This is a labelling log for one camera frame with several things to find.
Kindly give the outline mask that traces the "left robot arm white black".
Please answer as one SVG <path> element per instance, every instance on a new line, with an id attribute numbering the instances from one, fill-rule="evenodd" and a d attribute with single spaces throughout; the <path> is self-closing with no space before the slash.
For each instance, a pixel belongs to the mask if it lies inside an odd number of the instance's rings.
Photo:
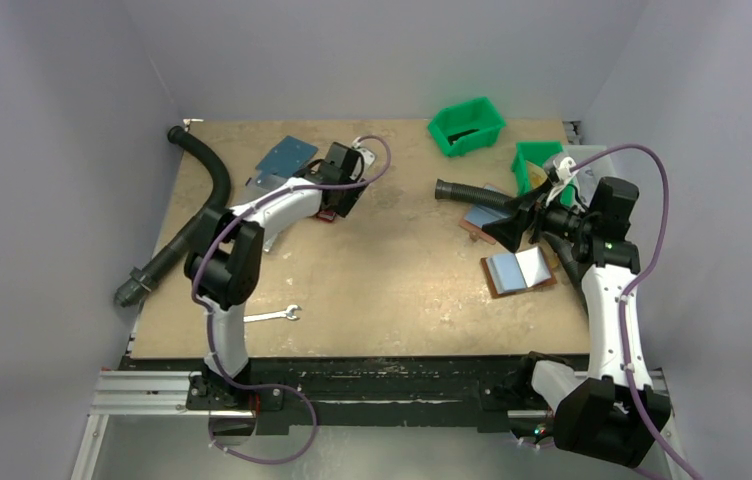
<path id="1" fill-rule="evenodd" d="M 255 291 L 266 238 L 319 213 L 348 215 L 369 185 L 364 174 L 376 160 L 359 140 L 333 143 L 326 156 L 294 173 L 274 190 L 233 207 L 210 207 L 199 216 L 184 274 L 191 298 L 205 311 L 208 352 L 217 377 L 211 395 L 236 409 L 257 388 L 248 375 L 244 311 Z"/>

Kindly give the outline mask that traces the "red leather card holder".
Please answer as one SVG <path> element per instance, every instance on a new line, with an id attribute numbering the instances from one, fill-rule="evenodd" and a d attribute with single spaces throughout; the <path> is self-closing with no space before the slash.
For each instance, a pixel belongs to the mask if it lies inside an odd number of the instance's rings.
<path id="1" fill-rule="evenodd" d="M 320 211 L 315 215 L 315 218 L 323 222 L 332 223 L 337 218 L 337 214 L 332 211 Z"/>

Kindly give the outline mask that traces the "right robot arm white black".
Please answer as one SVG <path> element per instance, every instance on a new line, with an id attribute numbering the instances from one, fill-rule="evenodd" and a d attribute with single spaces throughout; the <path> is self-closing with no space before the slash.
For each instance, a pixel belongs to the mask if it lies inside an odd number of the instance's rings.
<path id="1" fill-rule="evenodd" d="M 561 450 L 635 468 L 652 448 L 655 432 L 671 414 L 669 398 L 655 391 L 641 356 L 637 289 L 638 247 L 628 241 L 638 188 L 604 177 L 584 213 L 553 199 L 551 181 L 504 207 L 508 217 L 483 231 L 510 252 L 525 232 L 571 244 L 587 308 L 591 348 L 584 378 L 550 356 L 536 354 L 532 369 L 516 376 L 513 392 L 528 407 L 544 400 L 554 417 L 553 443 Z"/>

